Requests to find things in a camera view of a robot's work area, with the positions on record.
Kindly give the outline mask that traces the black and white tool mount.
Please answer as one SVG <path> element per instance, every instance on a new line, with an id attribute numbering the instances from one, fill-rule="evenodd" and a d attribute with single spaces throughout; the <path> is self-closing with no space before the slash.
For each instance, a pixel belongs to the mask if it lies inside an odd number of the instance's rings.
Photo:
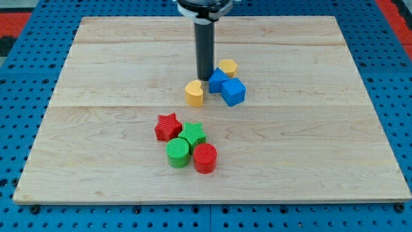
<path id="1" fill-rule="evenodd" d="M 233 0 L 177 0 L 178 11 L 193 22 L 216 22 L 232 6 Z"/>

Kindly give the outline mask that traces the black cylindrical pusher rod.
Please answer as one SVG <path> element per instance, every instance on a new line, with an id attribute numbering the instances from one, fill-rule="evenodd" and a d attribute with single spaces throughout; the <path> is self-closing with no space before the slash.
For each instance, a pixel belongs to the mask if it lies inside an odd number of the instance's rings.
<path id="1" fill-rule="evenodd" d="M 198 19 L 194 23 L 197 77 L 208 81 L 214 71 L 214 23 Z"/>

